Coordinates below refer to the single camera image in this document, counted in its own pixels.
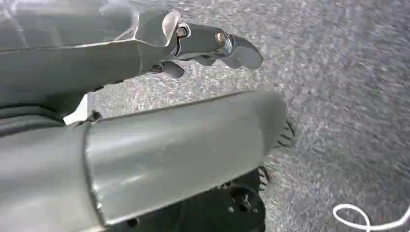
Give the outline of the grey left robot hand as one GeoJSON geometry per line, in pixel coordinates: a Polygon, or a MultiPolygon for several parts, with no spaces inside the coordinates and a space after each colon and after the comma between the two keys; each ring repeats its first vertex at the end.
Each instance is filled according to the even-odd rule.
{"type": "Polygon", "coordinates": [[[182,23],[161,0],[1,1],[1,231],[263,230],[263,163],[288,126],[281,94],[64,120],[105,86],[218,59],[263,62],[245,38],[182,23]]]}

